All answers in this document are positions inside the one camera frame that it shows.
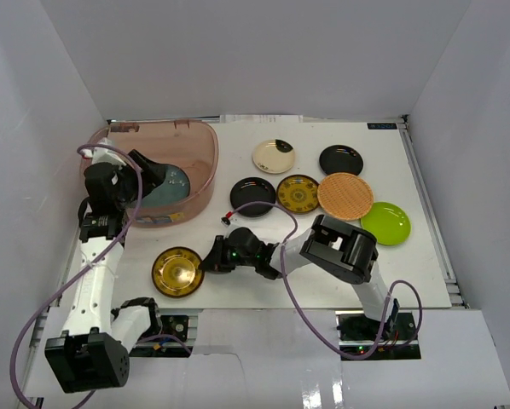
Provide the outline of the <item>cream and black plate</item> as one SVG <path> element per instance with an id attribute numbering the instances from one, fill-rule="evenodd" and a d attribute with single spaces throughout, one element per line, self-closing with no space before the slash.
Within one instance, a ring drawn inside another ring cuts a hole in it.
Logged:
<path id="1" fill-rule="evenodd" d="M 279 175 L 289 171 L 296 160 L 293 146 L 283 140 L 262 141 L 252 151 L 252 162 L 263 172 Z"/>

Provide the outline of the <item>yellow patterned plate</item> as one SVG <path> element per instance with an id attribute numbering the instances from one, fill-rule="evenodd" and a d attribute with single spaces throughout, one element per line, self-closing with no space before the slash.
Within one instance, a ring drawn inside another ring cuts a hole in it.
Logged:
<path id="1" fill-rule="evenodd" d="M 276 189 L 276 200 L 293 214 L 303 215 L 319 206 L 317 191 L 319 183 L 310 176 L 291 175 L 280 181 Z"/>
<path id="2" fill-rule="evenodd" d="M 151 269 L 155 288 L 166 297 L 182 298 L 197 291 L 205 273 L 201 258 L 187 247 L 171 247 L 160 253 Z"/>

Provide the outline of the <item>dark blue-grey large plate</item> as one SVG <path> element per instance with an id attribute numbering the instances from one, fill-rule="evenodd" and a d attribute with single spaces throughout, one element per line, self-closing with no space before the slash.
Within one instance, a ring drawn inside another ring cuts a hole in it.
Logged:
<path id="1" fill-rule="evenodd" d="M 142 208 L 161 207 L 182 201 L 190 195 L 190 180 L 181 168 L 165 165 L 165 179 L 142 199 Z"/>

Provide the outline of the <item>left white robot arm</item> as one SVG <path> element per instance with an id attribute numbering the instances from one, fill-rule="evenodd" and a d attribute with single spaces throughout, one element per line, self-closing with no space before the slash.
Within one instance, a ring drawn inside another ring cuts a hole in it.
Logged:
<path id="1" fill-rule="evenodd" d="M 58 337 L 47 340 L 46 360 L 67 394 L 119 388 L 130 374 L 130 352 L 162 331 L 158 305 L 138 297 L 113 308 L 113 288 L 130 226 L 126 209 L 165 180 L 166 166 L 137 150 L 127 159 L 95 147 L 84 170 L 87 197 L 78 208 L 81 277 Z"/>

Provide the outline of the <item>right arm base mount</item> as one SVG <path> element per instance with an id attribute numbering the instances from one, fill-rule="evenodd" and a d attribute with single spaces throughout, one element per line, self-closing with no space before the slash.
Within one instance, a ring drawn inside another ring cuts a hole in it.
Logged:
<path id="1" fill-rule="evenodd" d="M 363 314 L 338 314 L 339 348 L 347 354 L 364 356 L 374 344 L 380 323 Z M 384 331 L 379 347 L 368 360 L 420 360 L 416 322 L 411 313 L 400 313 L 392 331 Z"/>

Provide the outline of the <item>woven bamboo plate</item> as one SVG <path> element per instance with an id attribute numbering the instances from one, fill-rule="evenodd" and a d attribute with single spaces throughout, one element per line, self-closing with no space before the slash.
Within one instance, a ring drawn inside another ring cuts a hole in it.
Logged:
<path id="1" fill-rule="evenodd" d="M 317 198 L 322 209 L 342 221 L 355 221 L 366 216 L 374 204 L 371 187 L 350 173 L 334 173 L 319 184 Z"/>

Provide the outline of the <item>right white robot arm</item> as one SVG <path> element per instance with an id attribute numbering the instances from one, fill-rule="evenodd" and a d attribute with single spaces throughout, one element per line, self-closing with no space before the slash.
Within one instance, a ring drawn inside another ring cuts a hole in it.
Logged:
<path id="1" fill-rule="evenodd" d="M 274 280 L 316 266 L 353 287 L 367 318 L 368 332 L 385 340 L 397 331 L 398 303 L 388 295 L 389 286 L 378 270 L 377 258 L 376 238 L 371 233 L 319 215 L 304 233 L 285 244 L 266 243 L 246 227 L 218 235 L 200 269 L 227 274 L 249 267 Z"/>

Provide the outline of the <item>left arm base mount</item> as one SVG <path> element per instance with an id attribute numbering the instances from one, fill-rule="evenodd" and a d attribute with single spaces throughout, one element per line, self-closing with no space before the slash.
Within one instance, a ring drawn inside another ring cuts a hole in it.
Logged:
<path id="1" fill-rule="evenodd" d="M 134 347 L 130 357 L 137 358 L 188 358 L 194 347 L 198 318 L 194 315 L 161 315 L 162 334 L 172 335 L 184 343 L 185 349 L 175 339 L 160 337 Z"/>

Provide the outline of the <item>lime green plate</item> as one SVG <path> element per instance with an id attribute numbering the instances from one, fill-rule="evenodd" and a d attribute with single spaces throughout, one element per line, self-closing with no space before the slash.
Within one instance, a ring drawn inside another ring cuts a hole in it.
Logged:
<path id="1" fill-rule="evenodd" d="M 411 234 L 408 214 L 396 204 L 375 202 L 371 210 L 360 219 L 363 229 L 370 232 L 380 245 L 400 245 Z"/>

